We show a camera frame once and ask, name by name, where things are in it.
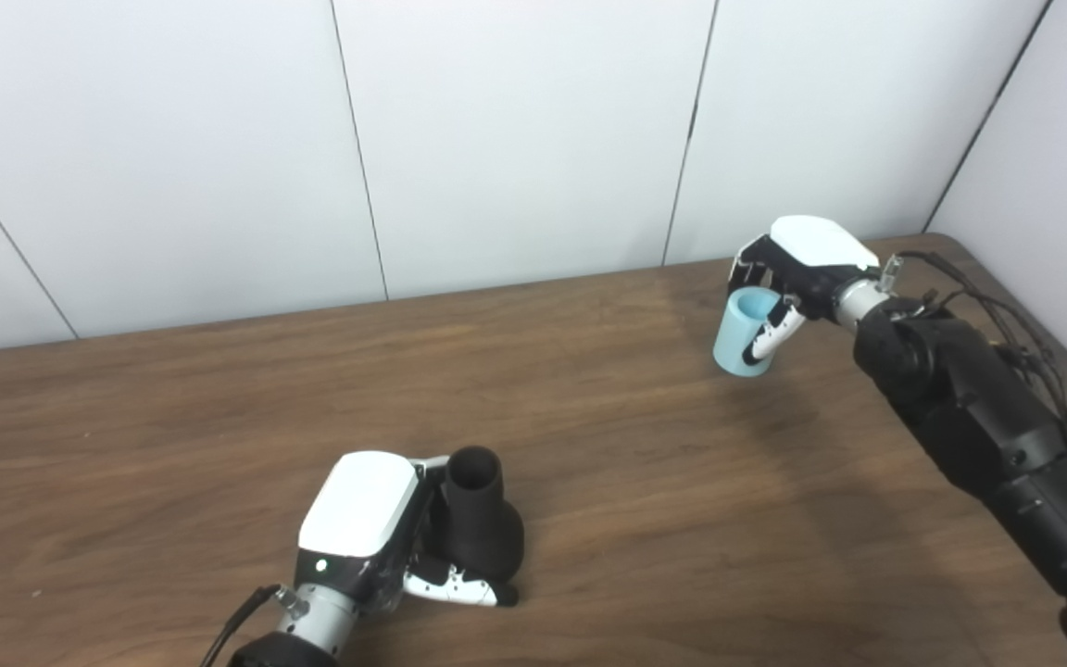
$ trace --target black cable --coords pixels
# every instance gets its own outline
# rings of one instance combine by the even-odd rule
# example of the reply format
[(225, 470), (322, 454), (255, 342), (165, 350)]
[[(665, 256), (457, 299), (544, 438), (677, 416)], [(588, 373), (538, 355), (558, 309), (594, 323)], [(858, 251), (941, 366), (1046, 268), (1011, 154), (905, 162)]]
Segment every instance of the black cable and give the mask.
[(1007, 339), (1007, 345), (1015, 350), (1017, 354), (1023, 354), (1025, 350), (1024, 347), (1019, 345), (1019, 342), (1015, 338), (1012, 333), (1010, 328), (1008, 328), (1007, 322), (1002, 318), (1000, 312), (1007, 313), (1013, 319), (1015, 319), (1016, 324), (1020, 325), (1020, 329), (1024, 331), (1025, 334), (1032, 338), (1032, 345), (1035, 346), (1038, 358), (1035, 360), (1036, 363), (1040, 364), (1042, 368), (1046, 368), (1047, 372), (1042, 372), (1040, 368), (1032, 368), (1033, 355), (1023, 354), (1025, 363), (1029, 365), (1025, 368), (1024, 376), (1032, 377), (1036, 376), (1040, 379), (1041, 384), (1045, 385), (1045, 390), (1049, 393), (1049, 398), (1051, 403), (1056, 411), (1056, 417), (1062, 420), (1064, 428), (1067, 431), (1067, 390), (1064, 387), (1064, 375), (1060, 368), (1060, 364), (1056, 362), (1056, 355), (1053, 353), (1053, 349), (1049, 346), (1049, 343), (1045, 340), (1045, 337), (1040, 334), (1032, 322), (1030, 322), (1023, 313), (1020, 313), (1019, 308), (1005, 303), (1005, 301), (996, 299), (990, 295), (986, 295), (985, 291), (981, 290), (976, 284), (971, 282), (969, 277), (958, 267), (953, 266), (952, 263), (945, 260), (944, 257), (937, 253), (922, 253), (919, 250), (906, 250), (903, 253), (896, 253), (898, 256), (914, 257), (919, 260), (927, 263), (933, 269), (940, 270), (941, 273), (947, 275), (954, 280), (954, 282), (961, 284), (961, 290), (952, 291), (947, 297), (941, 299), (939, 303), (936, 304), (936, 308), (944, 308), (949, 305), (950, 301), (957, 299), (960, 296), (970, 297), (974, 301), (986, 309), (986, 315), (990, 316), (991, 321), (994, 322), (997, 329), (1000, 330), (1000, 334), (1003, 334), (1003, 338)]
[(278, 592), (281, 588), (278, 584), (271, 584), (271, 586), (262, 586), (257, 588), (250, 598), (234, 612), (233, 616), (228, 617), (225, 621), (224, 626), (221, 626), (221, 633), (217, 635), (216, 640), (212, 640), (212, 646), (208, 649), (208, 652), (204, 654), (204, 660), (200, 662), (200, 667), (211, 667), (212, 663), (216, 662), (217, 654), (221, 653), (221, 649), (224, 649), (225, 641), (237, 632), (237, 629), (241, 628), (241, 624), (245, 622), (246, 618), (250, 618), (258, 607), (266, 604), (267, 600), (274, 597), (274, 593)]
[[(978, 286), (966, 276), (966, 273), (962, 273), (958, 267), (953, 266), (952, 261), (937, 253), (923, 253), (920, 252), (920, 250), (902, 250), (902, 252), (896, 253), (896, 256), (915, 258), (915, 260), (923, 261), (933, 267), (933, 269), (941, 271), (941, 273), (945, 274), (946, 277), (953, 280), (954, 283), (961, 284), (961, 287), (965, 288), (965, 290), (982, 292)], [(994, 328), (999, 329), (1000, 336), (1003, 336), (1003, 339), (1007, 342), (1007, 345), (1015, 349), (1020, 349), (1021, 346), (1019, 338), (1015, 336), (1015, 331), (1007, 325), (1007, 321), (1003, 319), (1002, 315), (1000, 315), (999, 309), (996, 309), (990, 304), (980, 303), (980, 305), (984, 312), (986, 312), (986, 316), (989, 317), (994, 323)], [(1029, 385), (1029, 387), (1033, 387), (1032, 376), (1023, 372), (1021, 377), (1023, 377), (1023, 381)]]
[[(941, 300), (941, 303), (937, 305), (937, 307), (945, 307), (950, 301), (962, 295), (978, 301), (980, 304), (1003, 309), (1003, 312), (1010, 315), (1012, 318), (1015, 319), (1016, 324), (1019, 324), (1020, 329), (1023, 329), (1024, 333), (1032, 338), (1032, 343), (1038, 353), (1038, 360), (1040, 360), (1041, 365), (1051, 374), (1051, 378), (1042, 375), (1042, 372), (1034, 372), (1034, 375), (1040, 377), (1041, 383), (1045, 385), (1047, 392), (1049, 392), (1051, 402), (1053, 402), (1053, 406), (1056, 409), (1056, 415), (1062, 418), (1062, 422), (1064, 422), (1064, 428), (1067, 430), (1067, 390), (1064, 387), (1064, 376), (1062, 370), (1060, 370), (1058, 364), (1056, 363), (1056, 355), (1053, 353), (1053, 350), (1051, 350), (1049, 343), (1047, 343), (1045, 337), (1038, 333), (1032, 322), (1023, 316), (1023, 313), (1019, 312), (1019, 308), (1005, 303), (1005, 301), (986, 295), (986, 292), (983, 291), (970, 290), (970, 288), (954, 291), (950, 296), (945, 297), (945, 299)], [(1032, 362), (1030, 354), (1026, 355), (1026, 360), (1029, 360), (1029, 364)]]

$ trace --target wooden table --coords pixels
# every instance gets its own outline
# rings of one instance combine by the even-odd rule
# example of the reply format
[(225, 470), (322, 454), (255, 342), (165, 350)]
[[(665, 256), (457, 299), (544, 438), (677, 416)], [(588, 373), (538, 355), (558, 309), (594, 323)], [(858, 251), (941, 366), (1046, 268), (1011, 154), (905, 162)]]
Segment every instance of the wooden table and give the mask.
[[(941, 236), (873, 247), (993, 284)], [(727, 270), (1, 350), (0, 664), (196, 664), (250, 590), (291, 576), (340, 455), (471, 444), (500, 454), (525, 518), (522, 604), (403, 600), (362, 621), (348, 666), (1064, 664), (1060, 600), (847, 333), (806, 325), (759, 379), (715, 366)], [(930, 283), (910, 265), (902, 290)]]

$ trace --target light blue cup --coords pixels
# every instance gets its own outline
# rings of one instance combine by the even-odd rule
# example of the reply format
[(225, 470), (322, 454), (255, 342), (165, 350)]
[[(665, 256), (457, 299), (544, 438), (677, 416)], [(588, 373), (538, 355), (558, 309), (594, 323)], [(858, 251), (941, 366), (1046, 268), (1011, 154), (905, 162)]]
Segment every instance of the light blue cup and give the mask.
[(780, 300), (778, 292), (765, 287), (740, 287), (732, 291), (715, 338), (715, 362), (732, 376), (755, 377), (768, 370), (771, 355), (754, 366), (744, 363), (744, 349), (759, 333), (771, 306)]

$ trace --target black cup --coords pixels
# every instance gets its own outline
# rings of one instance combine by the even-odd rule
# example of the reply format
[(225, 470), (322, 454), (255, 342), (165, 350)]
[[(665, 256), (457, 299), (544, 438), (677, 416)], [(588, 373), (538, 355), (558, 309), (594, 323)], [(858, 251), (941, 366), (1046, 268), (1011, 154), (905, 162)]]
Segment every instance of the black cup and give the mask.
[(463, 447), (447, 461), (445, 497), (431, 507), (424, 545), (432, 556), (493, 582), (508, 582), (525, 556), (525, 526), (505, 502), (500, 460), (487, 447)]

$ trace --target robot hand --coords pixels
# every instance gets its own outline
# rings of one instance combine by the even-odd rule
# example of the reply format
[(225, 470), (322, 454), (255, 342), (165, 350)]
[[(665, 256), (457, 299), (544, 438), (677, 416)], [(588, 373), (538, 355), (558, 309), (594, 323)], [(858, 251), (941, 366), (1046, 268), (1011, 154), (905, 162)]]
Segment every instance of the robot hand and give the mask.
[[(445, 493), (448, 461), (459, 457), (466, 461), (461, 465), (479, 465), (481, 456), (491, 457), (485, 463), (492, 465), (492, 477), (484, 481), (493, 491), (491, 502), (500, 503), (499, 461), (482, 447), (430, 460), (375, 451), (341, 457), (299, 529), (293, 587), (259, 588), (256, 593), (262, 600), (274, 597), (284, 607), (283, 620), (274, 633), (235, 651), (229, 666), (335, 667), (355, 621), (393, 612), (403, 592), (483, 607), (515, 605), (516, 589), (509, 584), (416, 553), (432, 502)], [(523, 531), (516, 512), (509, 514), (516, 526), (505, 526), (507, 535), (517, 535), (515, 549), (510, 550), (516, 553), (512, 572), (520, 566)], [(219, 645), (205, 664), (211, 663), (217, 650)]]
[(880, 291), (875, 253), (830, 220), (784, 216), (740, 250), (728, 279), (728, 295), (746, 286), (768, 287), (780, 300), (744, 351), (748, 364), (775, 353), (807, 319), (829, 319), (854, 330), (857, 320), (887, 296)]

